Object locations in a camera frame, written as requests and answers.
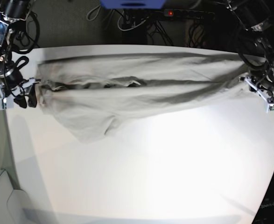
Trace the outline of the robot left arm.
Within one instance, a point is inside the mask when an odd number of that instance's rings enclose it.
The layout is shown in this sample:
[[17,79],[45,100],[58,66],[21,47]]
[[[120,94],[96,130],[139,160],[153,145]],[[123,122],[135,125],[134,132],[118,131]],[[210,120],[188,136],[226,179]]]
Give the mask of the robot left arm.
[[236,50],[243,62],[250,68],[245,81],[250,90],[258,93],[269,105],[274,105],[274,20],[263,0],[226,0],[225,6],[238,19],[240,27],[235,36],[245,30],[253,35],[253,43],[263,52],[264,63],[255,65],[245,57],[237,46]]

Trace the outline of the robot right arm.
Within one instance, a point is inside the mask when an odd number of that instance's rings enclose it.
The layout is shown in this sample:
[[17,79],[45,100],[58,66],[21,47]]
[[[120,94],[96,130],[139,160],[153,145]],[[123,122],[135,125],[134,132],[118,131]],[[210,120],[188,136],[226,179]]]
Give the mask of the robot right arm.
[[[29,63],[26,56],[40,37],[40,24],[32,7],[33,0],[2,0],[0,2],[0,110],[13,108],[17,104],[21,108],[37,106],[35,85],[39,79],[24,79],[21,69]],[[35,24],[35,38],[30,39],[26,31],[26,20],[31,17]],[[14,43],[25,35],[29,48],[21,51]]]

